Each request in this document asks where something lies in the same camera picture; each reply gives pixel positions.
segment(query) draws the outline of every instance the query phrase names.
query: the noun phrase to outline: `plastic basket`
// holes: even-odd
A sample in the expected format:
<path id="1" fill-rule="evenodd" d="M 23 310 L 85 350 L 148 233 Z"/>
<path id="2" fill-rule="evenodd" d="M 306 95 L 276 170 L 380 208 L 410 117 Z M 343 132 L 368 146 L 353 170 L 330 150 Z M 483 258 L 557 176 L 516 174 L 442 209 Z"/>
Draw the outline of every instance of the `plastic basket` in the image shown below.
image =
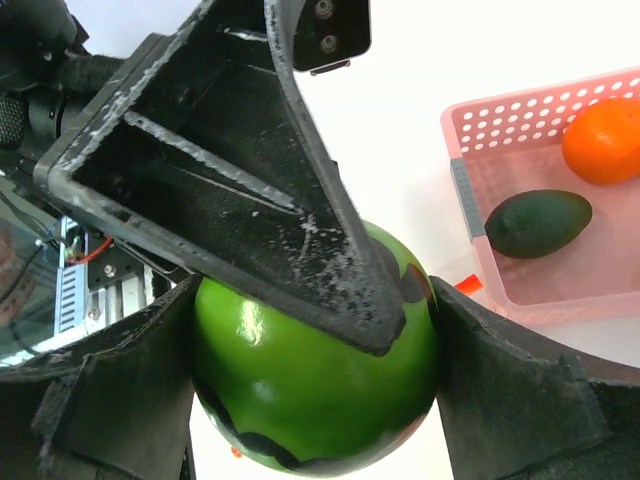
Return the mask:
<path id="1" fill-rule="evenodd" d="M 640 97 L 640 68 L 454 105 L 442 116 L 451 171 L 488 306 L 526 326 L 640 315 L 640 178 L 596 187 L 573 174 L 560 142 L 576 112 Z M 593 206 L 591 224 L 537 260 L 491 249 L 484 222 L 506 198 L 552 188 Z"/>

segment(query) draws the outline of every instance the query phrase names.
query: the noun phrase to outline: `watermelon-patterned ball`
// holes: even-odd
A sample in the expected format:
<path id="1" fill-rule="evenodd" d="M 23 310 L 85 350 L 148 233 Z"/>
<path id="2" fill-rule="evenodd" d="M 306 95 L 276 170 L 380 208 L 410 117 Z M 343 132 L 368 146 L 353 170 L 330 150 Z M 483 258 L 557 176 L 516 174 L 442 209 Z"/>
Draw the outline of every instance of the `watermelon-patterned ball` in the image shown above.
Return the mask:
<path id="1" fill-rule="evenodd" d="M 395 450 L 433 403 L 433 290 L 411 252 L 365 223 L 404 299 L 384 356 L 363 353 L 205 279 L 196 297 L 194 383 L 222 435 L 247 457 L 306 476 L 336 476 Z"/>

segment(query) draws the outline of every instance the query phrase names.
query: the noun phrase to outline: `orange object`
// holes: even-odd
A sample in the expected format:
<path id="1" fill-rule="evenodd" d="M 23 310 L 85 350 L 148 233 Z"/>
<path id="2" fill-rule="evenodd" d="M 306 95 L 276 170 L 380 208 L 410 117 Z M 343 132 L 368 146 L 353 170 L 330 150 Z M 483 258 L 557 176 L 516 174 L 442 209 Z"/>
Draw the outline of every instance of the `orange object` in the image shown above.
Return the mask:
<path id="1" fill-rule="evenodd" d="M 482 282 L 475 274 L 469 275 L 467 278 L 456 285 L 456 288 L 465 295 L 473 295 L 478 290 L 482 289 L 482 287 Z"/>
<path id="2" fill-rule="evenodd" d="M 562 138 L 567 165 L 589 183 L 640 174 L 640 100 L 606 98 L 582 110 Z"/>

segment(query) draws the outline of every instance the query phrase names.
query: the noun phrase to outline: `white surface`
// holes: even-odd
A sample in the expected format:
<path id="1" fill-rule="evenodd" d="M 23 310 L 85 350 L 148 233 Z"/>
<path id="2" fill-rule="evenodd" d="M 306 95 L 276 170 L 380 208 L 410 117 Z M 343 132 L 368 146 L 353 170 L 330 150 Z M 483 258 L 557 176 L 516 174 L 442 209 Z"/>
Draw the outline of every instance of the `white surface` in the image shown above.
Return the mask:
<path id="1" fill-rule="evenodd" d="M 67 0 L 94 53 L 128 55 L 151 31 L 170 33 L 195 0 Z M 451 104 L 638 62 L 637 2 L 371 0 L 374 43 L 352 67 L 299 76 L 301 91 L 363 218 L 399 237 L 431 273 L 475 271 L 440 130 Z M 640 366 L 640 321 L 555 327 L 573 347 Z M 229 452 L 199 408 L 199 478 L 281 478 Z M 405 446 L 350 476 L 452 478 L 437 412 Z"/>

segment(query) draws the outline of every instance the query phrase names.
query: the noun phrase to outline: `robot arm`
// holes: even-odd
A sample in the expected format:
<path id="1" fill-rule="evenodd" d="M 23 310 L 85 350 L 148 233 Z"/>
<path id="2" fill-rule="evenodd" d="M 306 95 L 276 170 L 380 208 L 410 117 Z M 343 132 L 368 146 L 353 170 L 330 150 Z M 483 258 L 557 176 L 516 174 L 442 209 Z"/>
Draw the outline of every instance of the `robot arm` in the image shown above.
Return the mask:
<path id="1" fill-rule="evenodd" d="M 203 1 L 175 35 L 152 35 L 111 64 L 119 68 L 55 142 L 40 135 L 28 178 L 55 208 L 145 258 L 383 355 L 400 299 L 388 294 L 395 289 L 292 75 L 363 53 L 368 3 L 334 0 L 330 21 L 321 3 Z M 14 16 L 1 17 L 6 4 L 0 25 L 27 12 L 14 2 Z M 28 68 L 7 68 L 7 95 L 30 105 L 36 89 L 64 92 L 51 79 L 86 56 L 77 22 L 62 2 L 49 4 L 67 25 L 45 36 L 51 59 L 30 52 L 31 63 L 15 63 Z M 15 45 L 7 52 L 22 55 Z M 25 131 L 37 124 L 28 111 Z M 445 350 L 438 403 L 457 479 L 640 478 L 637 370 L 556 344 L 432 281 Z M 198 283 L 191 275 L 112 328 L 0 371 L 7 478 L 31 479 L 37 468 L 65 480 L 181 475 L 193 390 L 188 347 L 176 339 L 188 334 L 181 320 Z M 332 284 L 343 288 L 319 288 Z"/>

